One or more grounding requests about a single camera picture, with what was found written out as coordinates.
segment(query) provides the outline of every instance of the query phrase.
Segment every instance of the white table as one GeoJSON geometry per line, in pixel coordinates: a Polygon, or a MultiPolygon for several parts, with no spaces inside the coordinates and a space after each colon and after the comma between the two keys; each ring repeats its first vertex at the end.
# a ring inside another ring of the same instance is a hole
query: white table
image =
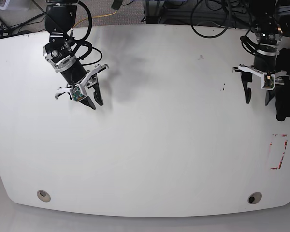
{"type": "Polygon", "coordinates": [[[275,101],[264,106],[257,78],[245,104],[240,76],[231,72],[253,62],[240,46],[244,33],[206,40],[184,26],[94,28],[89,39],[104,54],[101,64],[110,65],[99,76],[105,106],[96,111],[68,96],[55,100],[65,80],[42,56],[47,33],[1,40],[0,175],[8,196],[41,208],[131,217],[287,204],[290,118],[276,121],[275,101]],[[284,161],[271,170],[283,134],[284,161]],[[37,198],[41,189],[50,202],[37,198]],[[248,204],[254,192],[262,200],[248,204]]]}

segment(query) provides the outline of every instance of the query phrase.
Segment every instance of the white tabletop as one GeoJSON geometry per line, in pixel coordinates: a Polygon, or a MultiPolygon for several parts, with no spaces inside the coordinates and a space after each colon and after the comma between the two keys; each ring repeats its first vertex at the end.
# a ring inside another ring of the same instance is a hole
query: white tabletop
{"type": "MultiPolygon", "coordinates": [[[[264,106],[257,78],[245,104],[240,76],[232,73],[253,62],[240,46],[244,33],[206,40],[185,26],[94,28],[89,40],[110,66],[99,76],[105,105],[96,111],[68,96],[55,100],[65,80],[42,56],[47,33],[1,40],[0,175],[11,200],[131,217],[287,204],[290,118],[276,121],[275,101],[264,106]],[[282,167],[271,170],[285,140],[282,167]],[[37,198],[41,189],[49,203],[37,198]],[[262,200],[250,205],[254,192],[262,200]]],[[[86,62],[97,58],[92,53],[86,62]]]]}

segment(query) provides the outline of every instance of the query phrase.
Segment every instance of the yellow cable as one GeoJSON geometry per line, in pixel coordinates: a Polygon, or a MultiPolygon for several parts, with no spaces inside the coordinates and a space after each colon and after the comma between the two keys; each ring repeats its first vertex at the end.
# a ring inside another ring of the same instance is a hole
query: yellow cable
{"type": "MultiPolygon", "coordinates": [[[[113,13],[111,13],[111,14],[107,14],[107,15],[94,16],[94,17],[92,17],[92,19],[94,19],[94,18],[104,18],[104,17],[112,16],[112,15],[114,15],[116,12],[117,12],[117,11],[115,11],[115,12],[113,12],[113,13]]],[[[81,21],[77,22],[77,23],[74,25],[74,28],[75,28],[78,24],[80,24],[80,23],[82,23],[82,22],[84,22],[84,21],[86,21],[86,20],[88,20],[88,18],[82,19],[81,21]]]]}

